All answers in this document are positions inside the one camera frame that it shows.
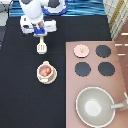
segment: black tablecloth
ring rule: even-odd
[[[111,40],[107,16],[45,18],[55,19],[58,30],[45,37],[44,55],[36,52],[39,38],[19,33],[20,17],[7,21],[0,51],[0,128],[66,128],[65,43]],[[45,60],[58,72],[50,85],[36,77]]]

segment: small bowl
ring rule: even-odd
[[[76,99],[76,111],[80,119],[91,127],[106,127],[115,117],[112,97],[103,89],[88,87]]]

